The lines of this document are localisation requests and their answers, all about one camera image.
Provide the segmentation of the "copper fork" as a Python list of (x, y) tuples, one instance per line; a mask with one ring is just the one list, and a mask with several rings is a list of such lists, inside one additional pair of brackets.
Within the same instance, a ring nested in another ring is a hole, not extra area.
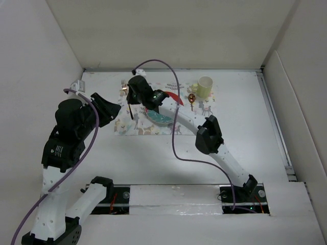
[[(122, 86), (122, 90), (125, 93), (125, 95), (128, 95), (128, 86), (125, 80), (121, 80), (121, 86)], [(132, 120), (134, 120), (134, 116), (130, 107), (130, 104), (128, 103), (128, 108), (129, 108), (129, 113), (130, 113), (130, 117)]]

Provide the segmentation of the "animal print cloth placemat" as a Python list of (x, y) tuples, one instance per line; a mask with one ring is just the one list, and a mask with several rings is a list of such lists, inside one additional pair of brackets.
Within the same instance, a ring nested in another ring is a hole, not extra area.
[[(190, 82), (180, 82), (180, 98), (186, 109), (191, 111), (191, 105), (188, 101), (188, 95), (191, 92), (192, 84)], [(216, 98), (212, 90), (209, 97), (202, 99), (194, 94), (196, 100), (193, 104), (193, 111), (197, 114), (210, 116), (216, 111)], [(131, 110), (134, 120), (131, 119), (129, 108), (126, 101), (126, 95), (123, 90), (119, 92), (118, 104), (122, 106), (119, 115), (114, 122), (114, 134), (118, 136), (131, 136), (131, 135), (170, 135), (172, 134), (172, 124), (157, 125), (150, 121), (142, 105), (133, 105)]]

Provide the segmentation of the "red and teal plate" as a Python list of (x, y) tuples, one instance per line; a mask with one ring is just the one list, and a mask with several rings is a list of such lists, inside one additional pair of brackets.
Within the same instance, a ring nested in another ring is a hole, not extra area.
[[(178, 99), (177, 94), (175, 94), (173, 92), (169, 92), (169, 91), (166, 91), (166, 93), (170, 96), (170, 98), (172, 98), (175, 102), (177, 102), (177, 99)], [(179, 103), (180, 103), (180, 105), (184, 106), (182, 99), (179, 99)], [(173, 118), (161, 115), (153, 110), (148, 110), (147, 108), (144, 108), (144, 110), (145, 110), (145, 114), (146, 114), (147, 118), (157, 125), (163, 126), (163, 125), (168, 125), (168, 124), (173, 123)]]

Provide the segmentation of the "copper spoon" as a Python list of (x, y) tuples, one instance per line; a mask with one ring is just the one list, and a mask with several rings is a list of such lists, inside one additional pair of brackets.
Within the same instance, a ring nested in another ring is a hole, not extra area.
[(193, 93), (190, 93), (188, 95), (188, 101), (189, 101), (189, 103), (191, 105), (191, 111), (193, 111), (193, 104), (194, 104), (195, 100), (196, 100), (195, 95)]

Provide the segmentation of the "pale yellow mug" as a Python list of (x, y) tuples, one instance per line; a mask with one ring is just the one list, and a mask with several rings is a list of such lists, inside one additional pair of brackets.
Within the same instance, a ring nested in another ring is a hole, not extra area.
[(191, 86), (191, 92), (197, 94), (198, 97), (206, 99), (211, 93), (213, 80), (211, 77), (202, 76), (196, 84)]

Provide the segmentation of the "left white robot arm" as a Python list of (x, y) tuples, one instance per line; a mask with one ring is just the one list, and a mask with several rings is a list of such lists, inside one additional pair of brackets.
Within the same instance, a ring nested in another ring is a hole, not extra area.
[(114, 198), (113, 181), (96, 176), (75, 204), (66, 207), (73, 173), (89, 153), (99, 128), (113, 121), (121, 109), (97, 93), (90, 98), (76, 95), (62, 101), (55, 113), (56, 125), (43, 149), (41, 197), (28, 211), (37, 211), (34, 226), (21, 244), (77, 244), (82, 224), (96, 205)]

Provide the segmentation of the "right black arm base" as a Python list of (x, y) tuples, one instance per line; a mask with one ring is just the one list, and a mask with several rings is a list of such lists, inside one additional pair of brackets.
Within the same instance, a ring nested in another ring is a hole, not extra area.
[(236, 186), (234, 187), (235, 199), (230, 185), (221, 185), (219, 190), (217, 199), (222, 204), (223, 214), (270, 214), (263, 184), (259, 184), (250, 197), (241, 196)]

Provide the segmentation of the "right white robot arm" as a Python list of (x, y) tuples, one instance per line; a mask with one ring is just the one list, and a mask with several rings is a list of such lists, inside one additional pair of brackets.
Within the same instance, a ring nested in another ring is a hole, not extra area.
[(127, 86), (129, 104), (141, 104), (148, 110), (173, 118), (196, 136), (196, 149), (212, 157), (227, 174), (238, 202), (248, 201), (254, 196), (258, 182), (228, 150), (214, 115), (204, 116), (187, 109), (181, 102), (180, 88), (177, 88), (176, 94), (154, 90), (140, 75), (133, 76)]

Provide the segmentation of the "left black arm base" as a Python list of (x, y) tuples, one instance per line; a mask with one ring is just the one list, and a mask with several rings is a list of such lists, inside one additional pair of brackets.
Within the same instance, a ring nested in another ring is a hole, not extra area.
[(129, 214), (130, 185), (115, 185), (111, 200), (103, 200), (93, 209), (93, 215)]

